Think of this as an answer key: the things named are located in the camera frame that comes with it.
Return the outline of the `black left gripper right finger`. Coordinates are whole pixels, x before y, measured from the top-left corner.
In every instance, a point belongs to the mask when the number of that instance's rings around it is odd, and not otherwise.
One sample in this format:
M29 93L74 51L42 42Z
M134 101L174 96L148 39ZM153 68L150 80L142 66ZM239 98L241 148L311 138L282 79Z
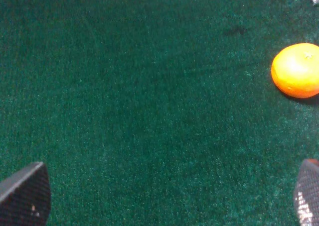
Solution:
M300 225L319 225L319 161L316 159L305 159L300 166L294 208Z

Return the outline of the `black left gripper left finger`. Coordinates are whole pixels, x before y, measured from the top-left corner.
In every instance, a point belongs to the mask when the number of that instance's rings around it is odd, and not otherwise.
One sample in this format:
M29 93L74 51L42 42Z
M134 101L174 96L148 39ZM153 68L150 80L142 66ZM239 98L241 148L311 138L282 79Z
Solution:
M51 210L48 171L33 162L0 183L2 226L44 226Z

